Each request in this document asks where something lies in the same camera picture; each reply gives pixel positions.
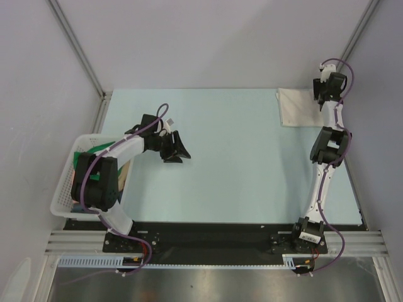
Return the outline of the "cream t shirt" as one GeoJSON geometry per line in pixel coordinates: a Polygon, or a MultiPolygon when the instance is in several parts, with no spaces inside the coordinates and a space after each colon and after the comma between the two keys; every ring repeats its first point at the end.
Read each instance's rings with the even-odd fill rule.
{"type": "Polygon", "coordinates": [[[280,122],[284,127],[322,127],[324,120],[311,89],[284,89],[276,91],[280,122]]]}

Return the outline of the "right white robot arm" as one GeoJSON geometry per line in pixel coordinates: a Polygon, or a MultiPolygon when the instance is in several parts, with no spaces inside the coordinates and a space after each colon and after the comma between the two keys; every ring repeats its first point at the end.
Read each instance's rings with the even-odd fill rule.
{"type": "Polygon", "coordinates": [[[344,127],[342,93],[348,78],[333,72],[327,80],[314,79],[314,100],[324,119],[312,150],[314,180],[310,203],[303,217],[293,226],[290,244],[298,253],[309,253],[325,244],[324,229],[328,225],[324,215],[327,192],[333,174],[344,160],[352,135],[344,127]]]}

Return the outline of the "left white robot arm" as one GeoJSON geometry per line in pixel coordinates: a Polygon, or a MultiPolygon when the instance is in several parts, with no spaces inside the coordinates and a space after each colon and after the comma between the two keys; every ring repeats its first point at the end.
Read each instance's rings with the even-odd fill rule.
{"type": "Polygon", "coordinates": [[[165,163],[182,163],[183,159],[191,158],[179,132],[163,130],[125,135],[96,153],[82,152],[74,168],[72,200],[96,215],[109,231],[119,234],[116,242],[127,252],[138,247],[139,236],[131,231],[133,221],[119,201],[122,191],[118,184],[119,172],[127,162],[146,151],[157,152],[165,163]]]}

